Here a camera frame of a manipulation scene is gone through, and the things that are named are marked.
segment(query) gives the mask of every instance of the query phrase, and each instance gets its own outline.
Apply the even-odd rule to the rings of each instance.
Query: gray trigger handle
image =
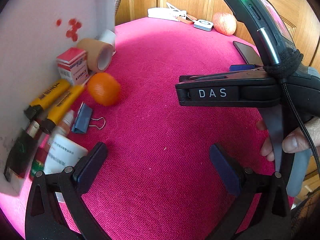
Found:
[[[268,128],[271,138],[273,151],[275,153],[275,170],[280,171],[282,159],[282,140],[284,139],[282,106],[277,105],[267,108],[258,108],[258,110]],[[298,195],[301,190],[310,156],[310,149],[298,152],[294,155],[292,170],[287,184],[287,194],[291,197]]]

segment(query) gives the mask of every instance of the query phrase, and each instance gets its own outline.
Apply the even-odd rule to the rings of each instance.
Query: fingernail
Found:
[[[296,137],[293,134],[287,136],[282,142],[282,148],[286,153],[294,153],[298,148]]]

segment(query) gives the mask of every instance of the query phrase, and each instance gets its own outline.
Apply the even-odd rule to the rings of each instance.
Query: black elastic band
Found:
[[[281,63],[278,66],[264,66],[263,69],[275,79],[284,79],[293,74],[299,67],[303,54],[297,49],[286,48],[280,53]]]

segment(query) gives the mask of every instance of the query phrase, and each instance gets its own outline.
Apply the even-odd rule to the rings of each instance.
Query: smartphone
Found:
[[[233,41],[233,45],[236,47],[236,49],[238,50],[238,52],[247,64],[263,66],[260,56],[251,46],[238,41]]]

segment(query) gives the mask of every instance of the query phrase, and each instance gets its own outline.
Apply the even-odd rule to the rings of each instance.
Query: yellow highlighter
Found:
[[[70,83],[65,79],[60,79],[51,85],[46,91],[34,99],[24,114],[29,120],[34,120],[41,112],[46,110],[64,91],[70,87]]]
[[[52,130],[59,124],[65,113],[70,109],[73,102],[81,95],[84,90],[84,84],[71,87],[63,99],[50,109],[47,119],[45,119],[40,128],[46,134],[50,134]]]

